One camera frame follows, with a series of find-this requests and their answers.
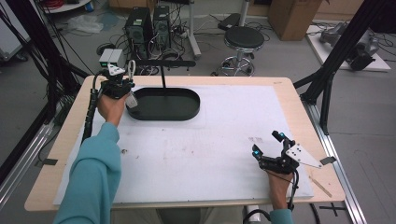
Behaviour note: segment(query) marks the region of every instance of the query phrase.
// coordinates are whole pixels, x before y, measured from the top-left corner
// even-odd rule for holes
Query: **black oval tray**
[[[139,120],[187,120],[200,109],[199,95],[183,88],[142,88],[134,92],[137,106],[128,109]]]

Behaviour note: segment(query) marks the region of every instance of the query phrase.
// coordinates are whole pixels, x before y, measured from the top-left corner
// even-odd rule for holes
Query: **cardboard box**
[[[322,0],[275,0],[268,21],[280,40],[302,40]]]
[[[152,10],[155,7],[155,0],[108,0],[111,7],[117,8],[133,8],[133,7],[149,7]]]

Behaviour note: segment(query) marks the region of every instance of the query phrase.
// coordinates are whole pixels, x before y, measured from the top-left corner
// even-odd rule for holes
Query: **computer tower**
[[[171,27],[169,20],[169,6],[156,6],[152,17],[154,36],[157,49],[171,48]]]
[[[124,28],[128,42],[133,44],[133,57],[149,59],[154,37],[149,8],[133,7]]]

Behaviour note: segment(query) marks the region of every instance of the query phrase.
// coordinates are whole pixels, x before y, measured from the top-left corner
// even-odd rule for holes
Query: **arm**
[[[108,223],[120,183],[120,148],[117,125],[126,96],[102,96],[98,104],[106,123],[81,145],[70,169],[69,183],[54,223]]]
[[[274,208],[274,211],[270,212],[271,223],[294,223],[291,211],[286,203],[286,192],[288,191],[292,174],[281,175],[271,171],[267,171],[267,174],[270,184],[270,198]]]

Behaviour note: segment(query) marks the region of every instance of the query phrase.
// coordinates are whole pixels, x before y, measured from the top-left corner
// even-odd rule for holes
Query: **white paper sheet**
[[[201,98],[198,115],[186,121],[141,121],[125,111],[119,132],[122,178],[114,203],[174,203],[269,198],[267,174],[251,155],[280,156],[271,135],[290,129],[275,90],[264,86],[189,86]],[[96,112],[92,135],[104,120]],[[83,129],[64,170],[54,204],[60,204]],[[312,197],[300,166],[295,197]]]

